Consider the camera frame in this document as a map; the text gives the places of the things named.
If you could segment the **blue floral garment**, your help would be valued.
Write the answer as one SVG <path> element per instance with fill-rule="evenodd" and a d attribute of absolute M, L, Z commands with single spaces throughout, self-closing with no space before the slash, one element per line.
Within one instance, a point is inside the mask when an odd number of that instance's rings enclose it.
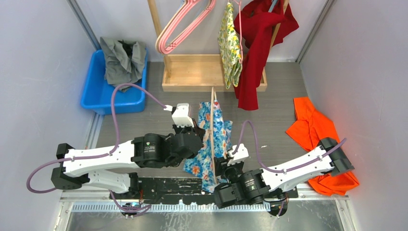
<path fill-rule="evenodd" d="M 231 130 L 233 122 L 225 120 L 220 104 L 214 102 L 214 146 L 215 157 L 225 157 L 231 149 Z M 221 178 L 217 177 L 218 184 L 214 182 L 212 170 L 211 144 L 210 144 L 210 102 L 199 104 L 198 125 L 206 131 L 204 136 L 204 146 L 198 154 L 185 160 L 183 171 L 202 179 L 202 190 L 213 193 L 214 188 L 221 183 Z"/>

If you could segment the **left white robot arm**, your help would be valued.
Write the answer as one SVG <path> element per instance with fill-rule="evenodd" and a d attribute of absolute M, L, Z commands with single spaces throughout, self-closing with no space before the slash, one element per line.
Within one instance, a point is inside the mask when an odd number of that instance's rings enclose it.
<path fill-rule="evenodd" d="M 51 181 L 60 190 L 75 190 L 87 184 L 136 198 L 140 185 L 135 173 L 117 174 L 111 169 L 177 167 L 184 159 L 194 158 L 204 146 L 206 131 L 198 125 L 173 128 L 175 134 L 148 133 L 117 147 L 79 150 L 61 143 L 56 152 L 61 163 L 52 170 Z"/>

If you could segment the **grey-blue hanger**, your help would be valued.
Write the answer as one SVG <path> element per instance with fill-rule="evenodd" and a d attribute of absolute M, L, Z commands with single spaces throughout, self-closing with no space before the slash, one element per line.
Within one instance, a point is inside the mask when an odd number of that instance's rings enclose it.
<path fill-rule="evenodd" d="M 279 2 L 279 0 L 272 0 L 272 1 L 271 1 L 271 5 L 270 5 L 270 8 L 269 8 L 269 10 L 268 10 L 269 13 L 272 13 L 272 12 L 273 12 L 273 10 L 275 9 L 275 7 L 276 7 L 276 5 L 277 5 L 278 2 Z"/>

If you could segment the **beige hanger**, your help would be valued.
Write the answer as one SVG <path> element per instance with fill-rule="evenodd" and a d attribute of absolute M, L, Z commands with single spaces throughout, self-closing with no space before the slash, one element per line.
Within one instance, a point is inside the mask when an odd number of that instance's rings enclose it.
<path fill-rule="evenodd" d="M 214 182 L 218 184 L 216 177 L 216 164 L 215 164 L 215 146 L 214 146 L 214 102 L 216 99 L 215 88 L 211 89 L 211 101 L 210 101 L 210 144 L 211 144 L 211 160 L 212 160 L 212 170 L 214 173 Z"/>

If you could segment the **thin pink wire hanger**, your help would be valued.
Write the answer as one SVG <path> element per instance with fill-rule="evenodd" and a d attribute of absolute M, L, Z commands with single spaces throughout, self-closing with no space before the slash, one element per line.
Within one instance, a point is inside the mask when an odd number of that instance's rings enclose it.
<path fill-rule="evenodd" d="M 242 6 L 242 1 L 241 0 L 233 0 L 238 5 L 238 19 L 239 19 L 239 31 L 237 32 L 239 34 L 239 45 L 240 45 L 240 63 L 243 62 L 243 47 L 242 47 L 242 16 L 241 16 L 241 6 Z"/>

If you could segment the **yellow floral garment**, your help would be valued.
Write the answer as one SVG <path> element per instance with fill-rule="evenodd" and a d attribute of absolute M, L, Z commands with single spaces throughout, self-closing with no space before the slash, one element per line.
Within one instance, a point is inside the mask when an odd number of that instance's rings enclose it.
<path fill-rule="evenodd" d="M 218 45 L 223 67 L 225 88 L 236 87 L 242 71 L 242 48 L 234 26 L 234 8 L 227 2 L 218 33 Z"/>

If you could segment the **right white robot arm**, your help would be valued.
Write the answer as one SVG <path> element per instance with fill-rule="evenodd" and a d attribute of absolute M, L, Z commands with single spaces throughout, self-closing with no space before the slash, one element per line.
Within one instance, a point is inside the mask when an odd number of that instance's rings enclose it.
<path fill-rule="evenodd" d="M 243 162 L 249 153 L 243 144 L 234 145 L 227 157 L 215 158 L 216 175 L 225 179 L 214 189 L 214 201 L 218 208 L 232 205 L 253 205 L 271 196 L 279 201 L 299 183 L 329 173 L 337 176 L 354 169 L 341 149 L 345 141 L 332 138 L 319 141 L 307 154 L 285 163 L 243 172 Z"/>

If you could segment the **red skirt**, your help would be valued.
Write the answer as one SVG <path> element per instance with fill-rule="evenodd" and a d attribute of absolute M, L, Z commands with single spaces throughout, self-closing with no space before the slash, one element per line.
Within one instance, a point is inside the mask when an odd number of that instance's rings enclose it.
<path fill-rule="evenodd" d="M 253 0 L 241 10 L 242 38 L 248 49 L 242 62 L 238 86 L 234 88 L 238 107 L 258 109 L 257 88 L 260 85 L 270 48 L 283 43 L 283 39 L 299 28 L 290 6 L 284 10 L 285 1 L 280 0 L 272 13 L 268 10 L 271 0 Z M 234 20 L 239 31 L 239 19 Z"/>

